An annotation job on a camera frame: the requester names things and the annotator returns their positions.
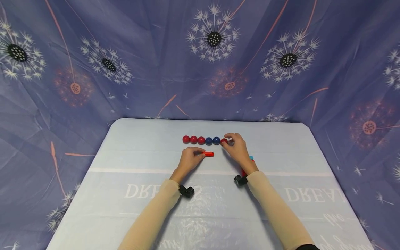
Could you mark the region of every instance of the ball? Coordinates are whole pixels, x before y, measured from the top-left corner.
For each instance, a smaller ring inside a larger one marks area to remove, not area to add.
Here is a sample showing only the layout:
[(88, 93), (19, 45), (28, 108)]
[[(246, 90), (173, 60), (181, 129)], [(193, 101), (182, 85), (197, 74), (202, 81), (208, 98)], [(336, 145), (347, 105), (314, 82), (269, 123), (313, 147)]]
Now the ball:
[(197, 143), (197, 137), (192, 136), (192, 137), (190, 138), (190, 143), (191, 143), (191, 144), (196, 144), (196, 143)]
[(182, 141), (183, 141), (184, 144), (188, 144), (190, 142), (190, 137), (189, 136), (184, 136), (182, 138)]
[(214, 139), (212, 139), (212, 142), (213, 142), (215, 145), (219, 145), (220, 142), (221, 142), (221, 140), (220, 140), (220, 138), (219, 138), (218, 136), (215, 136)]
[(226, 144), (228, 144), (228, 140), (227, 140), (226, 138), (222, 138), (222, 139), (221, 139), (221, 144), (222, 144), (223, 142), (225, 142)]
[(197, 139), (198, 144), (203, 145), (206, 142), (206, 139), (203, 136), (200, 136)]
[(207, 138), (206, 138), (206, 145), (207, 145), (207, 146), (212, 145), (212, 138), (211, 138), (211, 137), (207, 137)]

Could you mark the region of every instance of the red object in hand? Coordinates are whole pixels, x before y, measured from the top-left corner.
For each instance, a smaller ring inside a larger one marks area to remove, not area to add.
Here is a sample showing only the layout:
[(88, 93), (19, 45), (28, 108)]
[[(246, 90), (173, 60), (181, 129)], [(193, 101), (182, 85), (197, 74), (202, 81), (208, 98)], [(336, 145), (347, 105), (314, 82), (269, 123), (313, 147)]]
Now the red object in hand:
[(226, 144), (228, 144), (228, 140), (227, 140), (226, 138), (222, 138), (222, 139), (221, 139), (221, 144), (222, 144), (223, 142), (225, 142)]
[(214, 156), (214, 152), (201, 152), (203, 155), (205, 155), (206, 157), (213, 157)]
[(190, 143), (191, 143), (191, 144), (196, 144), (196, 143), (197, 143), (197, 137), (192, 136), (192, 137), (190, 138)]
[(189, 136), (184, 136), (182, 138), (182, 141), (183, 141), (184, 144), (188, 144), (190, 142), (190, 137)]
[(197, 143), (200, 144), (200, 145), (203, 145), (204, 143), (206, 143), (206, 139), (203, 136), (200, 136), (197, 139)]

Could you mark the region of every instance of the red ball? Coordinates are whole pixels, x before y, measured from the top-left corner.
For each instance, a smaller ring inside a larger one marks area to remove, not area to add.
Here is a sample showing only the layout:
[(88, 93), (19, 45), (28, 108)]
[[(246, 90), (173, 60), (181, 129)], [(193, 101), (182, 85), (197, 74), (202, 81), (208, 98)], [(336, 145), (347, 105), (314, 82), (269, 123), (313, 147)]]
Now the red ball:
[(206, 139), (203, 136), (200, 136), (197, 139), (198, 144), (203, 145), (204, 143), (206, 143)]
[(190, 138), (190, 143), (191, 143), (191, 144), (196, 144), (196, 143), (197, 143), (197, 137), (192, 136), (192, 137)]
[(227, 140), (226, 138), (222, 138), (222, 139), (221, 139), (221, 144), (222, 144), (223, 142), (225, 142), (226, 144), (228, 144), (228, 140)]
[(184, 136), (182, 138), (182, 141), (183, 141), (184, 144), (188, 144), (190, 142), (190, 137), (189, 136)]

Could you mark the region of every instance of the pink stem line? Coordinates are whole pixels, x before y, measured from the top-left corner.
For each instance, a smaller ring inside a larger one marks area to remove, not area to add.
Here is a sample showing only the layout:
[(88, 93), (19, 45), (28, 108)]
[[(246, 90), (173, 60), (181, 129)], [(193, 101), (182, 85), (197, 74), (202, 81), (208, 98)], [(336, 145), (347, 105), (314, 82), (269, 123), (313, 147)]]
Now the pink stem line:
[[(307, 23), (306, 29), (302, 32), (303, 34), (305, 34), (307, 32), (308, 27), (310, 26), (311, 19), (312, 19), (312, 16), (314, 15), (314, 11), (315, 11), (315, 6), (316, 5), (317, 5), (317, 0), (314, 0), (314, 6), (312, 7), (312, 12), (311, 12), (310, 18), (308, 19), (308, 23)], [(297, 49), (297, 44), (294, 47), (293, 53), (295, 53), (297, 51), (296, 49)]]
[(61, 38), (62, 38), (62, 41), (64, 42), (65, 50), (67, 51), (68, 59), (69, 59), (69, 61), (70, 61), (72, 79), (73, 79), (73, 81), (75, 82), (75, 75), (74, 75), (74, 69), (73, 69), (73, 67), (72, 67), (72, 60), (71, 60), (70, 52), (69, 52), (69, 50), (68, 50), (67, 43), (65, 42), (64, 35), (62, 34), (61, 27), (60, 27), (60, 25), (58, 24), (57, 18), (56, 18), (56, 16), (54, 15), (53, 9), (51, 8), (51, 6), (50, 6), (48, 0), (44, 0), (44, 1), (46, 2), (47, 7), (49, 8), (50, 14), (51, 14), (52, 17), (53, 17), (53, 20), (54, 20), (54, 22), (56, 23), (58, 32), (60, 33)]
[(164, 108), (165, 108), (166, 106), (168, 106), (168, 105), (172, 102), (172, 100), (173, 100), (175, 97), (176, 97), (176, 95), (174, 95), (174, 96), (164, 105), (164, 107), (162, 107), (162, 109), (160, 110), (160, 112), (158, 113), (157, 116), (160, 116), (160, 114), (161, 114), (161, 112), (164, 110)]
[(286, 114), (287, 112), (291, 111), (294, 107), (296, 107), (299, 103), (301, 103), (302, 101), (304, 101), (307, 97), (309, 97), (309, 96), (311, 96), (311, 95), (313, 95), (313, 94), (316, 94), (316, 93), (318, 93), (318, 92), (320, 92), (320, 91), (327, 90), (327, 89), (329, 89), (329, 87), (320, 88), (319, 90), (315, 90), (314, 92), (308, 94), (306, 97), (304, 97), (301, 101), (299, 101), (298, 103), (296, 103), (296, 105), (294, 105), (291, 109), (289, 109), (288, 111), (286, 111), (284, 114)]
[(182, 113), (184, 113), (187, 117), (189, 117), (189, 119), (191, 119), (190, 116), (189, 116), (187, 113), (185, 113), (178, 105), (176, 105), (176, 106), (179, 108), (179, 110), (180, 110)]
[(311, 116), (310, 127), (311, 127), (311, 124), (312, 124), (312, 119), (314, 118), (315, 109), (317, 108), (317, 102), (318, 102), (318, 98), (315, 98), (314, 109), (312, 110), (312, 116)]
[(7, 22), (7, 15), (6, 15), (6, 9), (4, 9), (3, 4), (0, 2), (0, 6), (3, 12), (3, 16), (4, 16), (4, 21)]
[(75, 13), (75, 15), (78, 17), (78, 19), (82, 22), (83, 26), (85, 26), (85, 28), (88, 30), (89, 34), (94, 38), (93, 34), (90, 32), (89, 28), (86, 26), (86, 24), (83, 22), (83, 20), (78, 16), (78, 14), (76, 13), (76, 11), (74, 10), (74, 8), (70, 5), (70, 3), (65, 0), (65, 2), (68, 4), (68, 6), (71, 8), (71, 10)]
[(53, 157), (54, 168), (56, 169), (56, 175), (57, 175), (58, 183), (60, 184), (61, 191), (62, 191), (62, 193), (64, 194), (64, 197), (65, 197), (66, 195), (65, 195), (64, 187), (62, 186), (60, 175), (58, 174), (58, 164), (57, 164), (57, 158), (56, 158), (56, 150), (54, 148), (53, 142), (51, 142), (51, 155)]
[(71, 155), (71, 156), (96, 156), (95, 154), (74, 154), (74, 153), (65, 153), (65, 155)]
[(286, 5), (288, 4), (289, 0), (286, 0), (285, 4), (283, 5), (282, 9), (279, 12), (279, 15), (276, 17), (274, 24), (271, 26), (270, 31), (268, 31), (267, 36), (264, 38), (264, 41), (262, 41), (260, 47), (258, 48), (257, 52), (254, 54), (253, 58), (250, 60), (250, 62), (247, 64), (247, 66), (244, 68), (244, 70), (239, 74), (239, 76), (236, 78), (235, 81), (237, 81), (239, 79), (239, 77), (243, 74), (243, 72), (248, 68), (248, 66), (250, 65), (250, 63), (254, 60), (254, 58), (256, 57), (256, 55), (258, 54), (258, 52), (260, 51), (261, 47), (264, 45), (265, 41), (267, 40), (267, 38), (270, 36), (272, 30), (274, 29), (276, 23), (279, 21), (283, 11), (286, 8)]
[(383, 128), (376, 128), (376, 129), (385, 129), (385, 128), (398, 128), (400, 125), (395, 125), (395, 126), (389, 126), (389, 127), (383, 127)]
[[(236, 10), (235, 10), (232, 14), (229, 15), (229, 17), (227, 18), (227, 20), (230, 20), (230, 19), (234, 16), (234, 14), (236, 14), (236, 12), (237, 12), (237, 11), (240, 9), (240, 7), (244, 4), (244, 1), (246, 1), (246, 0), (243, 0), (243, 1), (242, 1), (242, 3), (239, 5), (239, 7), (236, 8)], [(221, 26), (219, 32), (222, 30), (223, 27), (225, 27), (226, 23), (227, 23), (227, 21), (225, 21), (225, 22), (222, 24), (222, 26)]]

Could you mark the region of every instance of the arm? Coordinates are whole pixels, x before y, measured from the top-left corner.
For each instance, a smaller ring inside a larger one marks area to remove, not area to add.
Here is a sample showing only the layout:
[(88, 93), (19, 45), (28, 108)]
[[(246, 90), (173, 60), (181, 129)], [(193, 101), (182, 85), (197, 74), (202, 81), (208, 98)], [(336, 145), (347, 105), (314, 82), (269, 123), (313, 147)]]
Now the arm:
[(126, 233), (118, 250), (148, 250), (154, 243), (165, 218), (180, 197), (179, 183), (202, 159), (204, 149), (191, 147), (182, 151), (179, 165), (169, 180), (165, 180), (158, 194), (149, 202)]
[(246, 172), (250, 190), (261, 204), (284, 249), (300, 250), (303, 245), (303, 249), (317, 249), (312, 246), (314, 242), (294, 212), (279, 196), (265, 174), (258, 171), (257, 165), (250, 160), (244, 139), (239, 134), (226, 134), (225, 137), (232, 138), (234, 145), (222, 143), (222, 146)]
[(170, 210), (178, 202), (178, 183), (165, 180), (158, 194), (149, 202), (126, 233), (118, 250), (150, 249)]
[(314, 244), (301, 221), (276, 192), (263, 172), (252, 172), (247, 176), (247, 181), (284, 249), (295, 250), (303, 245)]

